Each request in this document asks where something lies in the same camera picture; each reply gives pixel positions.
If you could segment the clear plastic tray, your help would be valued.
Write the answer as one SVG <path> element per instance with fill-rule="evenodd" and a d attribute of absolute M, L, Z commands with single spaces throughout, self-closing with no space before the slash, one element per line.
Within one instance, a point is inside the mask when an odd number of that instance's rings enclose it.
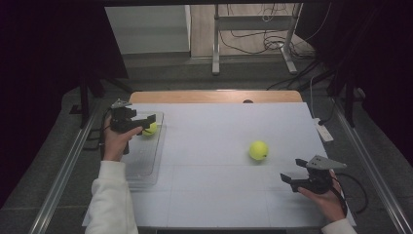
<path fill-rule="evenodd" d="M 138 112 L 136 119 L 155 115 L 156 127 L 150 134 L 134 136 L 129 142 L 130 152 L 122 161 L 126 164 L 126 180 L 131 190 L 153 186 L 157 182 L 164 146 L 166 127 L 163 112 Z"/>

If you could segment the white cabinet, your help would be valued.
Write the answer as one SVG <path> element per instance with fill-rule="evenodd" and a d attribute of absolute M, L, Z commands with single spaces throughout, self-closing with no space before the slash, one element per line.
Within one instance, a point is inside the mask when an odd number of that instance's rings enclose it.
<path fill-rule="evenodd" d="M 188 5 L 106 7 L 123 55 L 190 51 Z"/>

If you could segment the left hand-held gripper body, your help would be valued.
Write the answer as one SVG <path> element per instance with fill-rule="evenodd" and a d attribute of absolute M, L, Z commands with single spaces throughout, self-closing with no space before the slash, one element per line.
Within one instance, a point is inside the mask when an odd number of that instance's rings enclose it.
<path fill-rule="evenodd" d="M 110 128 L 116 133 L 126 133 L 131 130 L 130 123 L 136 116 L 136 111 L 129 108 L 130 103 L 117 99 L 111 106 Z"/>

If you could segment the aluminium floor rail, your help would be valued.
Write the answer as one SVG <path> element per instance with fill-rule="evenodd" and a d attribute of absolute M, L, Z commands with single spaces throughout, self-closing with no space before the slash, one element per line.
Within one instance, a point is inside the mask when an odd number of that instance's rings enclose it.
<path fill-rule="evenodd" d="M 96 119 L 97 111 L 98 106 L 96 105 L 92 109 L 92 113 L 86 121 L 86 124 L 76 135 L 75 140 L 71 145 L 71 148 L 68 151 L 66 158 L 64 159 L 56 175 L 56 178 L 45 198 L 44 203 L 42 204 L 38 214 L 36 215 L 28 234 L 46 234 L 46 231 L 56 211 L 59 200 L 63 194 L 68 180 L 70 179 L 72 171 L 86 142 L 87 136 L 92 129 L 92 126 Z"/>
<path fill-rule="evenodd" d="M 341 125 L 343 126 L 349 141 L 357 153 L 363 168 L 368 175 L 372 185 L 374 186 L 378 196 L 380 197 L 384 208 L 386 209 L 390 219 L 392 220 L 398 234 L 413 234 L 413 224 L 402 209 L 400 203 L 395 195 L 381 176 L 380 171 L 374 163 L 372 156 L 367 150 L 365 144 L 362 142 L 355 127 L 352 127 L 344 114 L 344 107 L 342 104 L 333 100 L 336 106 L 336 115 L 338 116 Z"/>

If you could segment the grey metal desk frame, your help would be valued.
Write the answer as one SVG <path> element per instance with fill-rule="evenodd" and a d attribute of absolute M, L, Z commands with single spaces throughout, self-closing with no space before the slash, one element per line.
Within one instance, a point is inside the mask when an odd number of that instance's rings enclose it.
<path fill-rule="evenodd" d="M 219 32 L 231 30 L 279 30 L 287 31 L 284 42 L 279 43 L 280 52 L 290 74 L 296 74 L 297 69 L 290 53 L 290 44 L 298 21 L 302 4 L 295 3 L 290 16 L 220 16 L 218 6 L 214 6 L 214 29 L 212 51 L 212 74 L 218 75 L 219 68 Z"/>

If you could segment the dark curtain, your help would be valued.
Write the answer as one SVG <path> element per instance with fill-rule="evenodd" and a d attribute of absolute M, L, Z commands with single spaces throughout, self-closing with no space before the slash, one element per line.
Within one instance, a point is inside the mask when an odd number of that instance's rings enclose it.
<path fill-rule="evenodd" d="M 0 208 L 84 78 L 128 76 L 105 7 L 84 0 L 0 0 Z"/>
<path fill-rule="evenodd" d="M 335 77 L 365 94 L 363 108 L 413 167 L 413 0 L 314 0 L 296 35 Z"/>

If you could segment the white power strip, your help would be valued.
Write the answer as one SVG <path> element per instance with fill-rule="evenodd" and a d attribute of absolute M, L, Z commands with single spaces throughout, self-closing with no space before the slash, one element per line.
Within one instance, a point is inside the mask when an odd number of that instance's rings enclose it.
<path fill-rule="evenodd" d="M 323 142 L 331 142 L 331 141 L 334 140 L 333 136 L 328 131 L 326 126 L 324 126 L 320 123 L 320 118 L 315 118 L 314 119 L 314 124 L 315 124 L 316 130 L 318 131 L 319 136 L 320 136 L 320 138 Z"/>

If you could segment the yellow tennis ball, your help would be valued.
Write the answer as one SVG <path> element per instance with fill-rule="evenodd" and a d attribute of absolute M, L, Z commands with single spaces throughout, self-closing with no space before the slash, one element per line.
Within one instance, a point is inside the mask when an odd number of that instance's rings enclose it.
<path fill-rule="evenodd" d="M 249 156 L 257 161 L 264 160 L 267 157 L 268 152 L 268 145 L 262 140 L 254 141 L 248 150 Z"/>
<path fill-rule="evenodd" d="M 147 129 L 144 129 L 142 131 L 142 134 L 144 136 L 152 136 L 153 134 L 155 134 L 157 132 L 157 128 L 158 128 L 158 126 L 157 126 L 156 122 L 151 123 L 150 126 Z"/>

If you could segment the person's right hand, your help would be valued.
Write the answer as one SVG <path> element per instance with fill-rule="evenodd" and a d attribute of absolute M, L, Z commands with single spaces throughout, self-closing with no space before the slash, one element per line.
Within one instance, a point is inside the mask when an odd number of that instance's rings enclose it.
<path fill-rule="evenodd" d="M 298 191 L 315 202 L 329 222 L 334 222 L 346 218 L 347 215 L 342 208 L 341 186 L 338 179 L 333 171 L 330 172 L 330 176 L 333 179 L 333 189 L 324 194 L 316 194 L 303 187 L 299 187 Z"/>

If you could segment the person's left hand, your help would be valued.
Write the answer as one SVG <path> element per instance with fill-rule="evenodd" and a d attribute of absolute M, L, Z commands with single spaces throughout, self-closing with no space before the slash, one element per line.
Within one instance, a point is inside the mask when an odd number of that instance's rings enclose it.
<path fill-rule="evenodd" d="M 103 161 L 120 162 L 127 143 L 142 131 L 141 127 L 134 128 L 126 133 L 120 134 L 112 131 L 109 127 L 104 130 L 104 153 Z"/>

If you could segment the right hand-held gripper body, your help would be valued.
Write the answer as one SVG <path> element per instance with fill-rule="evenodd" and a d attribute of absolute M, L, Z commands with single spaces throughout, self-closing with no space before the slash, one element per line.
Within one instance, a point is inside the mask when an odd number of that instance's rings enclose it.
<path fill-rule="evenodd" d="M 293 192 L 297 192 L 299 187 L 306 188 L 316 194 L 326 193 L 332 186 L 330 171 L 334 169 L 345 169 L 345 163 L 337 162 L 319 155 L 307 161 L 308 178 L 293 179 L 290 183 Z"/>

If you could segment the wooden table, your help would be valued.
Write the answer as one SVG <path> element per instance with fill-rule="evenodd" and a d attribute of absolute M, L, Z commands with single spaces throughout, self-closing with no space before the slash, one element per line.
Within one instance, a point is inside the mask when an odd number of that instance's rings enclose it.
<path fill-rule="evenodd" d="M 157 91 L 134 92 L 131 103 L 278 103 L 302 102 L 296 91 Z"/>

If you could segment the white work board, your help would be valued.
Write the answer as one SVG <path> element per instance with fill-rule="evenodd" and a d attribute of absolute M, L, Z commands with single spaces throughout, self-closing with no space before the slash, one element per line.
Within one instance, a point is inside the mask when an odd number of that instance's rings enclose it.
<path fill-rule="evenodd" d="M 295 159 L 325 150 L 309 108 L 291 103 L 138 104 L 163 112 L 166 127 L 155 185 L 131 194 L 140 227 L 284 229 L 324 225 L 317 206 L 292 192 L 281 174 L 304 178 Z M 269 148 L 257 161 L 257 140 Z"/>

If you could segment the black metal stand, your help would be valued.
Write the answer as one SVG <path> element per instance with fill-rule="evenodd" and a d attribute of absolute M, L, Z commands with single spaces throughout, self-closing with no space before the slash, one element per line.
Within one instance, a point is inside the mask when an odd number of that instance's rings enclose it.
<path fill-rule="evenodd" d="M 121 81 L 111 78 L 105 74 L 101 74 L 99 78 L 90 79 L 86 75 L 79 76 L 79 88 L 80 88 L 80 104 L 73 105 L 70 110 L 70 114 L 80 114 L 81 124 L 80 128 L 83 129 L 90 119 L 90 102 L 89 102 L 89 92 L 96 91 L 97 96 L 102 98 L 104 96 L 104 89 L 100 80 L 109 82 L 110 84 L 120 88 L 127 94 L 132 94 L 134 89 Z"/>
<path fill-rule="evenodd" d="M 327 87 L 327 94 L 330 97 L 338 97 L 342 90 L 344 92 L 344 116 L 350 126 L 355 126 L 353 113 L 354 113 L 354 101 L 355 101 L 355 77 L 352 73 L 344 73 L 336 71 L 333 80 Z"/>

